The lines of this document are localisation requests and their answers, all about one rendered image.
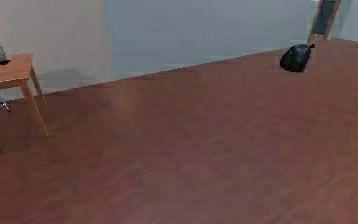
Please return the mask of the black garbage bag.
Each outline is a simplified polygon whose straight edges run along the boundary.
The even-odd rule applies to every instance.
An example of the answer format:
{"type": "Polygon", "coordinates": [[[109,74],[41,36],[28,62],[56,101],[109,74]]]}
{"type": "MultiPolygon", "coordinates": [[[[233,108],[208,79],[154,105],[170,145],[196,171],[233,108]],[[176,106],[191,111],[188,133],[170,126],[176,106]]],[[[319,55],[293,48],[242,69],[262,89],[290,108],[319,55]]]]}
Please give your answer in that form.
{"type": "Polygon", "coordinates": [[[298,44],[290,47],[281,57],[279,66],[288,72],[301,73],[308,64],[314,44],[298,44]]]}

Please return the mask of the brown wooden table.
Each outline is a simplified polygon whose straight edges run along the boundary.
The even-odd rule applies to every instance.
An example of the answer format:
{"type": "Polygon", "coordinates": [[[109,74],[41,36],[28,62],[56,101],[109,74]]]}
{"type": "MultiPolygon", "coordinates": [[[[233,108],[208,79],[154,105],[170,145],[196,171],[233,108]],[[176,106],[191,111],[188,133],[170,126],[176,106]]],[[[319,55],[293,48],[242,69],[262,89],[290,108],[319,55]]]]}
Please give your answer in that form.
{"type": "Polygon", "coordinates": [[[32,53],[14,54],[10,57],[10,62],[7,65],[0,66],[0,90],[19,87],[32,112],[40,134],[48,136],[46,125],[30,89],[29,80],[33,82],[37,97],[43,101],[44,105],[47,105],[35,72],[32,53]]]}

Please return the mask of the wooden framed leaning mirror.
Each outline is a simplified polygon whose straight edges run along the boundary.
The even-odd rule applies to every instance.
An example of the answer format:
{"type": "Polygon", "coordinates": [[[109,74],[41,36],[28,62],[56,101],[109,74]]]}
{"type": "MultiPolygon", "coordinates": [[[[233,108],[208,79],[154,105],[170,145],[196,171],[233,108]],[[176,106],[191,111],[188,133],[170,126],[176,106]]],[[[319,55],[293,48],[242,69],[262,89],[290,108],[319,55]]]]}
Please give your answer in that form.
{"type": "Polygon", "coordinates": [[[319,0],[307,43],[327,40],[335,21],[341,0],[319,0]]]}

